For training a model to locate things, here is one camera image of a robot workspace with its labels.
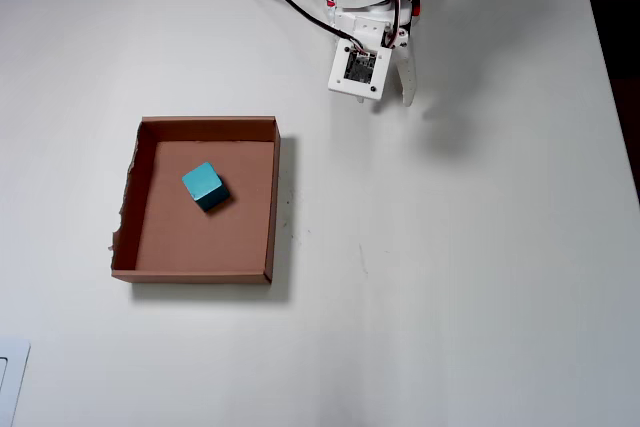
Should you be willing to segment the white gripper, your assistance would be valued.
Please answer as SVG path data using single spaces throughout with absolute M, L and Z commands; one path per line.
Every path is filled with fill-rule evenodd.
M 402 0 L 398 32 L 394 41 L 394 59 L 402 87 L 402 100 L 406 107 L 412 105 L 417 89 L 415 60 L 409 40 L 412 17 L 412 5 Z M 332 8 L 332 26 L 355 37 L 366 48 L 386 46 L 392 34 L 394 19 L 395 10 L 391 0 L 366 8 Z M 356 96 L 356 100 L 358 103 L 364 103 L 362 96 Z

